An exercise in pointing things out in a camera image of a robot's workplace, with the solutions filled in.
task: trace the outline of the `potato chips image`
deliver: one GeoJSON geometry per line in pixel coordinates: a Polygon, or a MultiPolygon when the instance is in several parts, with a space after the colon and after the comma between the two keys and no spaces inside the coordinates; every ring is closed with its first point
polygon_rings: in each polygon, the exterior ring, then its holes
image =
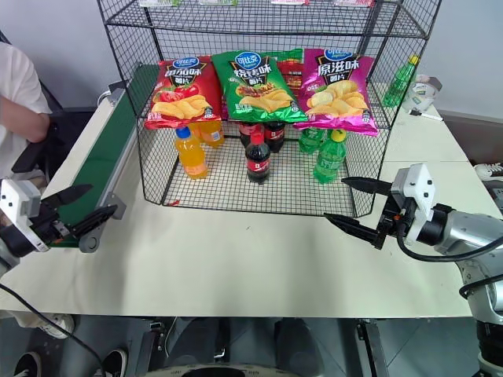
{"type": "Polygon", "coordinates": [[[290,106],[290,101],[293,101],[293,98],[286,93],[286,90],[276,89],[260,97],[246,96],[239,103],[249,104],[266,112],[275,112],[279,108],[290,106]]]}
{"type": "Polygon", "coordinates": [[[198,95],[173,102],[157,102],[152,111],[178,119],[192,119],[203,115],[206,108],[211,108],[210,104],[203,96],[198,95]]]}
{"type": "Polygon", "coordinates": [[[361,115],[363,110],[369,107],[363,96],[355,91],[357,89],[358,85],[351,80],[330,84],[325,90],[316,92],[307,100],[310,109],[306,114],[361,115]]]}

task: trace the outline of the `sneaker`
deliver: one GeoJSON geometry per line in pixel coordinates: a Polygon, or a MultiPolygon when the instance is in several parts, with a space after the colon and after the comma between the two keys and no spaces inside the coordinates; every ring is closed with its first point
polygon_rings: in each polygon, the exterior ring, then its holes
{"type": "Polygon", "coordinates": [[[480,181],[503,181],[503,163],[480,163],[475,171],[480,181]]]}
{"type": "Polygon", "coordinates": [[[42,363],[36,352],[25,353],[17,361],[14,369],[14,377],[40,377],[42,375],[42,363]]]}
{"type": "MultiPolygon", "coordinates": [[[[124,350],[113,350],[103,360],[103,368],[105,368],[105,377],[124,377],[126,374],[127,353],[124,350]]],[[[103,377],[101,370],[97,370],[93,377],[103,377]]]]}
{"type": "MultiPolygon", "coordinates": [[[[60,328],[68,331],[70,334],[75,330],[75,321],[70,314],[46,314],[48,320],[53,321],[60,328]]],[[[67,335],[63,334],[57,328],[55,328],[52,324],[44,324],[43,326],[39,326],[41,330],[52,336],[56,339],[66,339],[67,335]]]]}

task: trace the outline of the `wire rack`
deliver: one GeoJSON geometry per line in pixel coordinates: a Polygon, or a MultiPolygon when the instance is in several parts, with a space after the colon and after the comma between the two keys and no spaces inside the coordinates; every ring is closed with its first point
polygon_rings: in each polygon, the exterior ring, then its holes
{"type": "Polygon", "coordinates": [[[98,0],[103,23],[127,95],[138,117],[138,149],[145,199],[164,206],[240,210],[279,214],[352,217],[372,210],[373,196],[340,182],[347,176],[378,178],[398,108],[382,101],[394,74],[409,58],[421,56],[441,0],[377,0],[373,7],[272,5],[270,0],[239,0],[237,6],[199,5],[142,8],[137,0],[98,0]],[[143,121],[158,74],[158,61],[235,49],[283,51],[335,48],[375,59],[368,77],[371,110],[378,137],[351,134],[339,178],[318,184],[312,175],[316,155],[299,151],[299,132],[287,126],[287,141],[271,159],[263,185],[246,177],[244,149],[237,125],[225,123],[225,144],[206,148],[210,174],[185,176],[174,149],[173,130],[149,131],[143,121]]]}

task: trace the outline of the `orange soda bottle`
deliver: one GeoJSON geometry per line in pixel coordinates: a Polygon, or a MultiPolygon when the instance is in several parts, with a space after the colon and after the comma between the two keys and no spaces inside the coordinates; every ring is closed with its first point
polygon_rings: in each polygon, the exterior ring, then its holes
{"type": "Polygon", "coordinates": [[[175,133],[177,139],[174,146],[178,150],[178,158],[185,173],[192,179],[205,178],[207,166],[199,140],[190,133],[188,127],[177,129],[175,133]]]}
{"type": "Polygon", "coordinates": [[[224,142],[222,121],[211,120],[208,122],[199,122],[199,129],[203,142],[210,147],[217,148],[224,142]]]}

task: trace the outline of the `robotic arm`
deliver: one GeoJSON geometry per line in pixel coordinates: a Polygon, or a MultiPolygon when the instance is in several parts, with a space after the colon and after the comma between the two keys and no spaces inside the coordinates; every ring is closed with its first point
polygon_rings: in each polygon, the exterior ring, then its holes
{"type": "Polygon", "coordinates": [[[485,214],[467,214],[437,204],[431,207],[435,186],[426,165],[401,169],[387,183],[372,178],[344,178],[353,189],[387,196],[376,229],[353,218],[325,214],[347,234],[381,249],[386,236],[397,239],[400,249],[423,262],[455,262],[477,321],[479,377],[503,376],[503,221],[485,214]],[[433,246],[441,255],[416,254],[406,245],[414,241],[433,246]]]}
{"type": "Polygon", "coordinates": [[[0,187],[0,210],[13,223],[0,226],[0,277],[19,264],[32,251],[48,251],[51,243],[73,237],[79,240],[105,223],[117,206],[100,207],[74,225],[60,221],[59,207],[75,202],[92,185],[71,186],[41,200],[30,181],[4,179],[0,187]]]}

